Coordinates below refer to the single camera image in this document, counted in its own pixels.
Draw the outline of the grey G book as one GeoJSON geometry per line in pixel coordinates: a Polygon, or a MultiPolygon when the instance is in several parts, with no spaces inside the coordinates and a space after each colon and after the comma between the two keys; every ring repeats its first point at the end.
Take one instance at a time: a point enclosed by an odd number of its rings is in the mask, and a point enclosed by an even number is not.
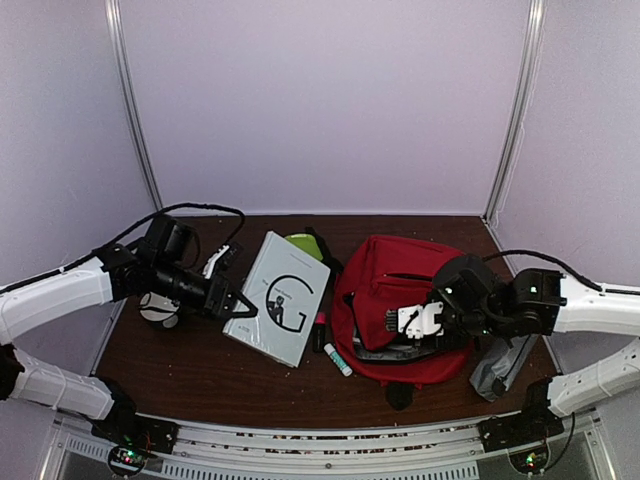
{"type": "Polygon", "coordinates": [[[330,273],[289,240],[267,232],[242,287],[257,313],[229,320],[223,334],[276,362],[298,367],[330,273]]]}

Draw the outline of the grey pencil case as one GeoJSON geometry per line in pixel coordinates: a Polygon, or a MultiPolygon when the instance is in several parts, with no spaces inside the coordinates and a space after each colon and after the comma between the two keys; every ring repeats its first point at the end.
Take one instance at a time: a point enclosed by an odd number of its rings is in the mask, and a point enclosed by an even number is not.
{"type": "Polygon", "coordinates": [[[496,341],[480,360],[469,378],[475,392],[488,402],[502,398],[512,387],[539,336],[516,337],[509,347],[496,341]]]}

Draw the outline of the red backpack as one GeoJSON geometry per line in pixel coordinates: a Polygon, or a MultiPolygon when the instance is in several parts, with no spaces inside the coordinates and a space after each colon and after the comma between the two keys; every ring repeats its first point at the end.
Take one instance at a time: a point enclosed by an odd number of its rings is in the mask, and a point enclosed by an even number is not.
{"type": "Polygon", "coordinates": [[[437,323],[445,304],[435,296],[436,273],[462,251],[371,235],[341,263],[313,228],[305,232],[334,276],[329,325],[335,349],[354,372],[384,387],[391,408],[408,408],[415,390],[462,371],[472,341],[437,323]]]}

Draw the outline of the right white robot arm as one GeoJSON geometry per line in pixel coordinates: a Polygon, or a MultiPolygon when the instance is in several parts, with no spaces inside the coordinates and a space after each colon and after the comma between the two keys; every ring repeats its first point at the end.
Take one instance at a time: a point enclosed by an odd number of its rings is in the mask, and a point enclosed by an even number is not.
{"type": "Polygon", "coordinates": [[[487,258],[462,255],[432,279],[422,304],[387,315],[386,325],[414,340],[446,334],[492,335],[505,342],[530,334],[601,332],[633,341],[568,375],[531,384],[522,410],[478,426],[485,443],[537,441],[562,432],[564,418],[639,385],[639,290],[596,283],[554,259],[555,269],[529,268],[501,280],[487,258]]]}

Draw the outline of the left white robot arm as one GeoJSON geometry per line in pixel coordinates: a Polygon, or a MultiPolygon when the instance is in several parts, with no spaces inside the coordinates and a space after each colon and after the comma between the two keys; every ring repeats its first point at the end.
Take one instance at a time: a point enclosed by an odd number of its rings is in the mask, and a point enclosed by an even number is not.
{"type": "Polygon", "coordinates": [[[253,318],[257,307],[223,271],[229,240],[202,273],[181,266],[195,233],[172,217],[176,205],[137,221],[104,245],[55,270],[1,289],[1,398],[33,402],[85,417],[113,442],[133,444],[147,432],[134,401],[119,386],[38,361],[18,349],[23,334],[89,307],[157,294],[212,319],[253,318]]]}

